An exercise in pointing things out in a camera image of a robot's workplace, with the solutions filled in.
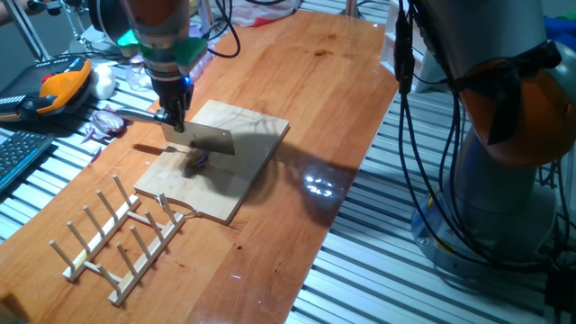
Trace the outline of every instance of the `wooden table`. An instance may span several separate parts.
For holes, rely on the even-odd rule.
[[[0,245],[4,304],[30,322],[58,324],[284,321],[397,84],[379,63],[382,26],[298,12],[238,28],[238,34],[241,54],[208,66],[188,117],[214,99],[284,118],[291,129],[230,226],[189,219],[119,309],[109,303],[112,288],[101,276],[85,271],[74,284],[64,279],[66,266],[48,241],[75,256],[81,247],[66,221],[85,238],[95,235],[82,206],[104,223],[109,216],[95,190],[120,205],[111,175],[133,193],[131,186],[166,145],[158,126],[134,124]],[[217,49],[234,51],[230,34]],[[333,194],[314,193],[307,177],[330,183]],[[138,212],[150,210],[157,221],[167,221],[154,201],[142,201]],[[132,261],[141,254],[131,224],[145,241],[154,237],[129,220],[94,261],[120,276],[128,269],[115,242]]]

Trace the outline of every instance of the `knife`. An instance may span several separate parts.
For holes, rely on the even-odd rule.
[[[135,122],[153,122],[162,125],[164,138],[172,143],[186,145],[195,149],[235,155],[234,141],[229,130],[202,125],[195,122],[184,122],[184,132],[174,131],[174,127],[158,120],[152,112],[132,108],[120,108],[116,114]]]

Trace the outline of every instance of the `wooden dowel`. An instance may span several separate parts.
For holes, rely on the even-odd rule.
[[[136,220],[136,221],[139,221],[141,223],[150,225],[150,222],[148,221],[148,219],[146,217],[140,216],[136,212],[128,211],[128,216],[131,217],[133,220]],[[158,223],[156,223],[156,226],[158,226],[161,230],[163,230],[165,227],[164,225],[158,224]]]
[[[122,258],[124,259],[124,262],[126,262],[126,266],[128,266],[128,269],[130,270],[130,272],[132,272],[133,275],[136,275],[136,269],[134,268],[134,265],[132,264],[132,262],[128,258],[128,255],[126,254],[126,250],[124,250],[124,247],[122,247],[122,244],[120,244],[120,242],[118,242],[118,243],[116,243],[116,247],[118,248],[118,251],[120,252],[120,255],[122,256]]]
[[[104,269],[104,267],[100,264],[98,264],[96,266],[98,268],[98,271],[100,271],[100,274],[102,275],[102,277],[104,277],[108,283],[110,284],[110,286],[112,288],[114,288],[114,290],[117,293],[120,293],[120,287],[118,286],[118,284],[114,281],[114,279],[112,279],[112,277],[110,276],[110,274],[108,274],[108,271],[106,271],[106,269]]]
[[[86,267],[86,269],[94,271],[96,274],[100,274],[100,270],[98,270],[98,267],[93,264],[90,261],[84,261],[84,266]],[[111,274],[108,273],[108,275],[110,275],[110,277],[112,278],[112,280],[114,280],[116,283],[120,283],[122,281],[122,278],[120,278],[118,275],[116,274]]]
[[[100,224],[98,224],[98,220],[96,220],[96,217],[94,217],[94,215],[92,214],[92,212],[90,211],[88,206],[84,205],[83,208],[84,208],[84,212],[86,213],[86,215],[88,215],[88,218],[90,219],[90,221],[92,221],[92,223],[94,224],[94,226],[98,230],[98,233],[100,233],[100,237],[103,238],[104,237],[104,230],[100,227]]]
[[[164,205],[164,208],[166,209],[166,212],[168,213],[168,217],[170,218],[172,223],[176,224],[176,218],[174,218],[174,212],[172,211],[172,209],[170,209],[170,204],[168,204],[168,199],[166,199],[164,192],[160,193],[160,201]]]
[[[82,238],[82,235],[80,235],[80,233],[74,227],[74,225],[72,224],[72,221],[67,222],[66,225],[72,231],[72,234],[74,234],[74,236],[76,237],[78,242],[80,242],[82,247],[84,247],[84,250],[86,250],[86,253],[90,253],[90,247],[86,244],[86,241],[84,241],[84,239]]]
[[[122,184],[120,183],[120,179],[118,178],[118,175],[113,175],[112,178],[114,178],[114,182],[116,183],[116,185],[118,185],[118,189],[120,190],[120,193],[122,194],[122,197],[124,197],[124,201],[126,201],[126,203],[129,206],[132,206],[132,203],[130,202],[130,199],[128,198],[128,195],[126,194],[126,192],[124,191],[124,187],[122,186]]]
[[[144,214],[146,215],[146,218],[148,219],[148,221],[150,222],[150,226],[152,227],[152,229],[154,229],[154,231],[156,232],[156,235],[158,236],[158,238],[162,241],[164,240],[164,235],[162,235],[162,232],[160,231],[160,229],[158,228],[158,226],[156,225],[156,222],[154,221],[154,219],[152,218],[152,215],[150,214],[150,211],[144,211]]]
[[[136,238],[138,244],[140,244],[140,247],[142,248],[142,251],[144,251],[146,257],[150,257],[150,251],[148,251],[148,247],[146,246],[146,244],[144,244],[144,241],[140,237],[140,234],[138,233],[134,225],[130,226],[130,230],[132,231],[132,234],[134,234],[134,238]]]
[[[104,194],[102,193],[102,191],[96,190],[96,194],[98,194],[98,197],[100,197],[100,200],[102,201],[102,203],[104,204],[104,206],[106,207],[108,212],[112,215],[114,220],[117,221],[118,216],[116,215],[116,211],[114,211],[114,209],[112,208],[112,206],[110,205],[110,203],[108,202],[106,197],[104,197]]]
[[[58,253],[58,255],[62,258],[62,260],[64,260],[64,262],[66,262],[66,264],[70,267],[70,269],[72,269],[72,272],[74,272],[74,269],[76,269],[76,267],[74,266],[72,261],[68,258],[68,256],[64,253],[64,251],[62,251],[62,249],[58,246],[58,244],[54,242],[54,239],[51,239],[48,242],[48,244],[50,244],[50,246],[54,248],[56,253]]]

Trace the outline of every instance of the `keyboard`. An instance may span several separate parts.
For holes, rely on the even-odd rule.
[[[26,170],[53,140],[51,136],[17,131],[0,144],[0,193]]]

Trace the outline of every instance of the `wooden cutting board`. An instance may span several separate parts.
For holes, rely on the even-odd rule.
[[[236,155],[211,153],[199,170],[191,167],[190,148],[170,144],[134,188],[148,196],[164,192],[171,203],[228,224],[288,131],[288,121],[210,100],[192,122],[230,130]]]

